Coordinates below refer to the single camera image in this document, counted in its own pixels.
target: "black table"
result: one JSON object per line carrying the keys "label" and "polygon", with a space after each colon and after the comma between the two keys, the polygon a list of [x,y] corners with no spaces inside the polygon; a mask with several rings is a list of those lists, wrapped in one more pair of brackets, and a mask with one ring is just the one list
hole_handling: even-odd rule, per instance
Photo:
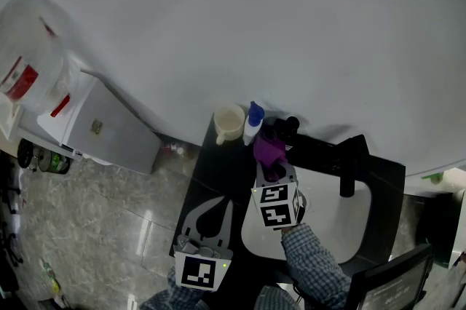
{"label": "black table", "polygon": [[[181,229],[187,214],[209,199],[226,196],[234,203],[229,243],[229,249],[234,252],[234,264],[257,268],[255,271],[261,270],[278,281],[289,282],[284,261],[253,255],[242,243],[242,222],[250,200],[250,189],[256,179],[253,147],[244,146],[241,138],[217,146],[216,136],[212,120],[178,219],[170,255],[173,256],[176,237],[185,233]],[[339,160],[333,148],[333,144],[298,135],[294,147],[287,151],[286,156],[288,161],[297,167],[339,176]],[[356,174],[356,179],[364,182],[372,195],[366,232],[356,256],[340,265],[350,276],[388,261],[403,202],[405,167],[375,156],[370,156],[368,167],[369,171],[364,175]],[[209,236],[213,221],[218,219],[221,222],[223,216],[216,218],[213,215],[211,218],[205,218],[204,223],[197,224],[198,231]]]}

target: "gray floor tile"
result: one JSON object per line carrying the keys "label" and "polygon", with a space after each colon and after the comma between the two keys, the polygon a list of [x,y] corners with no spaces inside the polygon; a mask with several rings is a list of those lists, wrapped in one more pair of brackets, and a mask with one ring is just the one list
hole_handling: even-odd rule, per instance
{"label": "gray floor tile", "polygon": [[400,222],[392,248],[392,258],[399,257],[416,247],[416,228],[423,209],[423,198],[409,195],[403,197]]}
{"label": "gray floor tile", "polygon": [[164,167],[172,172],[191,177],[197,163],[200,147],[188,145],[185,148],[186,153],[183,156],[174,151],[161,149],[155,159],[154,169]]}
{"label": "gray floor tile", "polygon": [[431,293],[446,278],[448,272],[448,269],[434,263],[429,277],[425,281],[424,290]]}
{"label": "gray floor tile", "polygon": [[142,175],[91,161],[82,166],[79,182],[145,219],[176,227],[190,178],[164,167]]}
{"label": "gray floor tile", "polygon": [[168,228],[151,224],[142,261],[144,268],[163,277],[167,276],[170,267],[175,263],[175,258],[168,255],[174,233]]}
{"label": "gray floor tile", "polygon": [[21,195],[10,195],[18,214],[1,211],[17,233],[18,295],[29,310],[53,296],[41,259],[80,309],[127,310],[166,288],[173,231],[152,221],[176,225],[191,171],[179,165],[153,175],[92,161],[74,162],[67,175],[24,172]]}

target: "purple cloth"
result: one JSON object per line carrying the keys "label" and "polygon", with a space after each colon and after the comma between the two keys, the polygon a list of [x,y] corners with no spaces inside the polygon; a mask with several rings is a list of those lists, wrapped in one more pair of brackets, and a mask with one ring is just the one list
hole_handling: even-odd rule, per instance
{"label": "purple cloth", "polygon": [[264,137],[263,132],[260,132],[254,140],[253,153],[256,161],[262,163],[268,169],[277,160],[288,162],[285,156],[285,142],[278,139],[276,134],[274,139],[269,140]]}

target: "person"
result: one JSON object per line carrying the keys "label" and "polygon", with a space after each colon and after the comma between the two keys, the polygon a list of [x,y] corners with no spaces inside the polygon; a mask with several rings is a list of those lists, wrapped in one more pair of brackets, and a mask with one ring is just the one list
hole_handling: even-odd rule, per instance
{"label": "person", "polygon": [[[325,309],[343,309],[347,301],[351,279],[343,274],[332,254],[325,249],[311,228],[303,223],[294,227],[282,228],[282,246],[292,277],[298,282],[305,295],[317,301]],[[157,293],[141,305],[141,310],[216,310],[203,301],[204,292],[175,283],[175,270],[171,268],[167,276],[168,289]],[[248,285],[235,286],[239,299],[247,298],[244,291]],[[315,309],[306,301],[307,309]],[[243,306],[244,310],[252,309]],[[298,310],[299,305],[288,292],[277,285],[265,285],[260,289],[253,304],[254,310]]]}

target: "black object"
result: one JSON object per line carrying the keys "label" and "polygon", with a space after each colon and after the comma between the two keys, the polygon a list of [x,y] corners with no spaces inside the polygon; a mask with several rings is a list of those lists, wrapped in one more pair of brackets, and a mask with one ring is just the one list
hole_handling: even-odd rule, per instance
{"label": "black object", "polygon": [[196,228],[202,237],[216,237],[220,234],[228,203],[229,200],[224,198],[215,207],[210,208],[203,215],[199,216]]}
{"label": "black object", "polygon": [[465,190],[455,194],[441,194],[425,201],[425,207],[416,230],[416,243],[429,242],[434,261],[448,268]]}
{"label": "black object", "polygon": [[355,176],[367,170],[369,150],[364,135],[348,138],[336,146],[340,158],[340,196],[355,194]]}
{"label": "black object", "polygon": [[8,264],[5,254],[0,255],[0,287],[4,292],[14,292],[19,290],[19,285],[17,283],[16,275],[12,267]]}
{"label": "black object", "polygon": [[432,264],[432,246],[425,244],[389,263],[353,275],[345,310],[414,308]]}
{"label": "black object", "polygon": [[273,129],[277,133],[277,138],[288,146],[293,146],[298,128],[299,120],[294,116],[290,116],[286,120],[276,119],[273,126]]}
{"label": "black object", "polygon": [[9,191],[14,191],[16,194],[21,194],[21,190],[15,187],[9,187],[8,182],[9,182],[9,175],[11,172],[11,169],[14,167],[14,165],[9,162],[8,155],[4,152],[0,153],[0,182],[1,182],[1,187],[0,187],[0,192],[1,192],[1,201],[4,202],[8,206],[8,210],[11,214],[16,214],[16,210],[12,208],[12,205],[9,201],[9,196],[8,192]]}
{"label": "black object", "polygon": [[41,148],[39,151],[39,169],[42,172],[66,174],[70,169],[71,160],[51,150]]}
{"label": "black object", "polygon": [[23,305],[21,300],[15,295],[12,294],[12,297],[1,299],[0,298],[0,309],[1,310],[27,310]]}
{"label": "black object", "polygon": [[34,157],[34,145],[29,140],[22,139],[17,147],[17,163],[23,169],[29,167],[32,158]]}
{"label": "black object", "polygon": [[18,258],[12,250],[12,246],[11,246],[12,239],[16,239],[16,235],[15,234],[7,235],[7,232],[5,231],[5,227],[7,227],[7,224],[5,222],[2,222],[1,223],[1,238],[0,238],[1,248],[7,251],[9,259],[13,263],[13,266],[17,266],[19,263],[23,263],[23,259]]}
{"label": "black object", "polygon": [[57,303],[55,302],[55,300],[53,298],[49,299],[49,300],[45,300],[45,301],[39,301],[39,306],[41,309],[44,309],[44,310],[63,310],[63,309],[71,309],[68,301],[66,300],[65,296],[62,295],[61,296],[61,301],[63,301],[63,303],[65,304],[65,308],[61,308],[59,307],[59,305],[57,305]]}

